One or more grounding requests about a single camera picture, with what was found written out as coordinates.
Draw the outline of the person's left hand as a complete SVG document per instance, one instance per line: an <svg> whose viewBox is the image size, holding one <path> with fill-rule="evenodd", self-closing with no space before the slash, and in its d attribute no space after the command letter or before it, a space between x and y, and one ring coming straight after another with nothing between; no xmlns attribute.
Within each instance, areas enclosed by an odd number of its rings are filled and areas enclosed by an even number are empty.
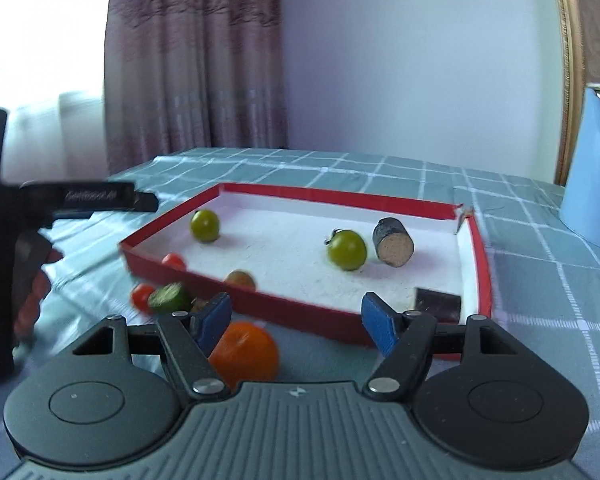
<svg viewBox="0 0 600 480"><path fill-rule="evenodd" d="M41 315L41 304L52 290L52 283L43 266L56 263L62 258L64 255L49 244L40 247L32 244L17 246L12 274L15 346L32 336Z"/></svg>

